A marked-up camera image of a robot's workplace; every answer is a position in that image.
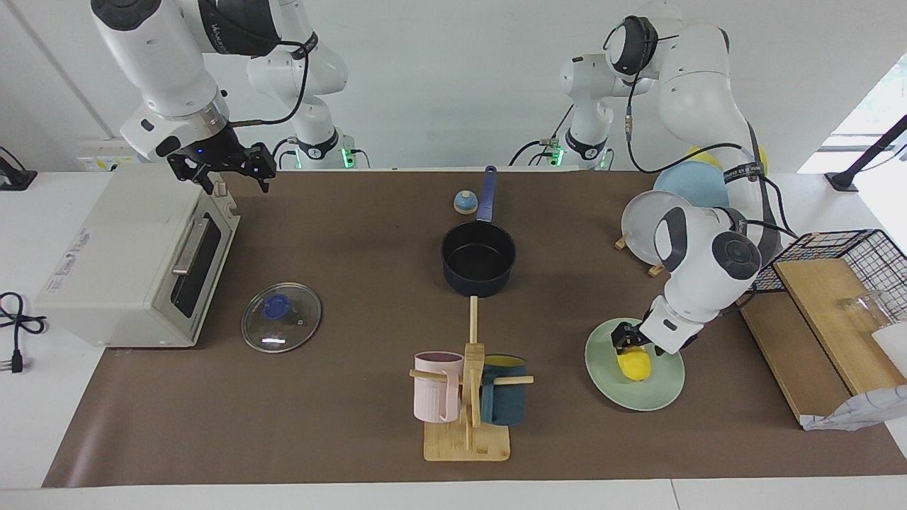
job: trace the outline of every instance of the wooden board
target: wooden board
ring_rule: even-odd
[[[848,305],[866,287],[846,261],[795,260],[775,268],[852,393],[907,384],[873,340],[872,319]]]
[[[740,311],[798,420],[828,416],[852,396],[789,294],[759,294]]]
[[[470,424],[426,423],[423,457],[429,462],[492,461],[510,458],[510,429],[483,423],[473,427],[473,447],[466,447],[466,428]]]

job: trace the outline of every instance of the brown tabletop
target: brown tabletop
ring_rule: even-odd
[[[107,350],[44,486],[557,480],[907,473],[884,426],[804,432],[739,314],[683,351],[669,407],[632,412],[586,373],[589,334],[639,317],[664,285],[616,251],[636,173],[504,173],[495,222],[514,237],[507,287],[483,299],[480,341],[529,359],[525,422],[505,463],[427,463],[413,354],[462,351],[468,299],[441,272],[454,194],[480,173],[283,173],[271,193],[230,178],[239,226],[196,348]],[[248,347],[249,300],[307,284],[324,317],[303,347]]]

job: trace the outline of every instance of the blue mug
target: blue mug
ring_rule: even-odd
[[[526,375],[526,360],[509,354],[489,354],[482,372],[482,421],[492,425],[519,425],[526,412],[526,385],[495,386],[496,378]]]

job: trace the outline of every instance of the white plate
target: white plate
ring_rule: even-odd
[[[655,251],[655,229],[665,214],[690,203],[670,191],[651,190],[629,201],[620,218],[620,232],[627,236],[627,247],[633,255],[650,266],[661,263]]]

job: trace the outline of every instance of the wire rack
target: wire rack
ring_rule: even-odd
[[[885,306],[895,319],[907,320],[907,257],[882,230],[805,234],[762,269],[756,292],[786,290],[776,263],[820,259],[844,259],[867,290],[887,292]]]

